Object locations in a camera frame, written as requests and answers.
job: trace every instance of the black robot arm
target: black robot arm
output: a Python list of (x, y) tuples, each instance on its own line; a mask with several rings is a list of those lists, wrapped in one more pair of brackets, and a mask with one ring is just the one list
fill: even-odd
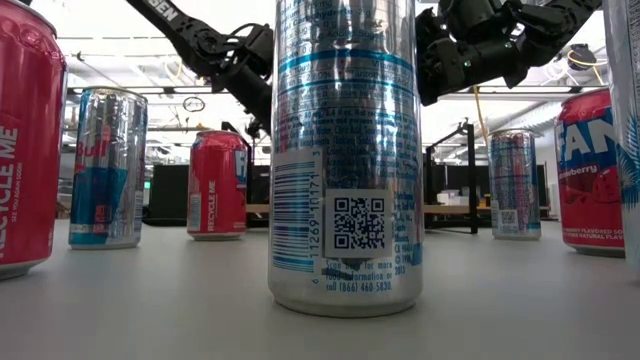
[[(247, 132), (271, 135), (274, 36), (268, 25), (248, 24), (230, 35), (180, 11), (169, 0), (127, 0), (171, 41), (186, 66), (229, 91), (255, 116)], [(587, 22), (602, 0), (440, 0), (440, 14), (416, 18), (417, 80), (423, 105), (439, 96), (496, 78), (519, 84), (532, 66), (548, 63)], [(523, 26), (514, 35), (518, 24)], [(251, 27), (246, 37), (239, 30)]]

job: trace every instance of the white table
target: white table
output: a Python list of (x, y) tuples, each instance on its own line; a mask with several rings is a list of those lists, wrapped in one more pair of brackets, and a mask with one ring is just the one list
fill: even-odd
[(0, 359), (640, 358), (640, 283), (623, 260), (575, 254), (554, 223), (540, 242), (427, 233), (418, 305), (364, 320), (274, 304), (262, 230), (196, 243), (145, 227), (137, 249), (75, 252), (67, 228), (51, 259), (0, 283)]

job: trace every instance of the soda can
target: soda can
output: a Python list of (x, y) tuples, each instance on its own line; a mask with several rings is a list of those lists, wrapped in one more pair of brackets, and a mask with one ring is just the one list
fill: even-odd
[(489, 183), (493, 237), (540, 239), (542, 231), (533, 132), (509, 129), (489, 135)]
[(229, 131), (203, 131), (191, 147), (187, 232), (228, 240), (247, 228), (247, 147)]
[(140, 242), (147, 99), (128, 90), (87, 88), (80, 101), (71, 201), (72, 249)]
[(609, 89), (562, 105), (555, 124), (562, 238), (580, 253), (624, 256)]
[(407, 309), (424, 231), (415, 1), (276, 6), (269, 288), (314, 315)]
[(603, 3), (610, 91), (618, 136), (618, 181), (627, 262), (640, 272), (640, 3), (610, 0)]
[(67, 66), (56, 31), (0, 0), (0, 280), (51, 254)]

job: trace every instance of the red can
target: red can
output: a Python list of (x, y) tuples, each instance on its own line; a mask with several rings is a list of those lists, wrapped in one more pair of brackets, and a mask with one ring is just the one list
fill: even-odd
[(624, 255), (609, 90), (566, 101), (555, 135), (564, 242), (579, 252)]
[(236, 238), (247, 225), (247, 147), (228, 131), (204, 131), (191, 147), (187, 232), (196, 240)]
[(56, 32), (14, 0), (0, 0), (0, 279), (51, 254), (66, 64)]

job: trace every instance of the qr code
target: qr code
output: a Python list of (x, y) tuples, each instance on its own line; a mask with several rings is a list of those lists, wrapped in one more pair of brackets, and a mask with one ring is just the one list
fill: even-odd
[(500, 210), (500, 226), (518, 225), (517, 210)]
[(327, 190), (325, 255), (373, 258), (392, 251), (393, 203), (386, 190)]
[(377, 249), (384, 244), (384, 199), (336, 198), (336, 249)]

